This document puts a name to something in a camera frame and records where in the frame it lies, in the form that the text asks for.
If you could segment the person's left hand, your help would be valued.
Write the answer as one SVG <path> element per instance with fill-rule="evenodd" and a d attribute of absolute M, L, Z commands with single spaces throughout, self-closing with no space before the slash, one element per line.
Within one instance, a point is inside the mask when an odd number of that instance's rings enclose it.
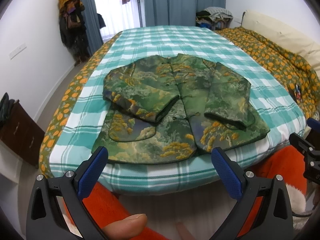
<path fill-rule="evenodd" d="M 102 231 L 109 239 L 131 239 L 144 230 L 147 222 L 147 215 L 140 213 L 108 224 Z"/>

